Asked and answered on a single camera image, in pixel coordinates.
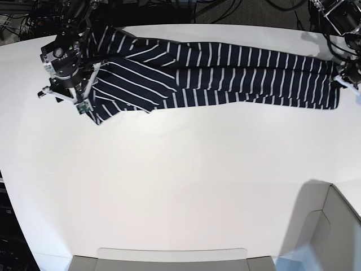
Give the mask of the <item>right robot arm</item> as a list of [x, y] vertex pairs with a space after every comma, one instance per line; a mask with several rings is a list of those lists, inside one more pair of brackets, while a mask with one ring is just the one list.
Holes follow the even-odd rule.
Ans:
[[60, 16], [60, 33], [41, 48], [40, 58], [50, 75], [50, 85], [38, 93], [67, 100], [80, 111], [91, 110], [89, 93], [96, 83], [99, 68], [106, 64], [103, 55], [88, 52], [91, 41], [91, 13], [108, 1], [69, 1]]

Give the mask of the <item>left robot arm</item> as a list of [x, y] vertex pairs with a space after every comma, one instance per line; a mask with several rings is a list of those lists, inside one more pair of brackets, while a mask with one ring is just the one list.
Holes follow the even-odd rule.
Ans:
[[[311, 1], [318, 12], [318, 26], [330, 53], [341, 64], [334, 80], [360, 96], [360, 7], [355, 1]], [[350, 49], [347, 51], [331, 40], [333, 30]]]

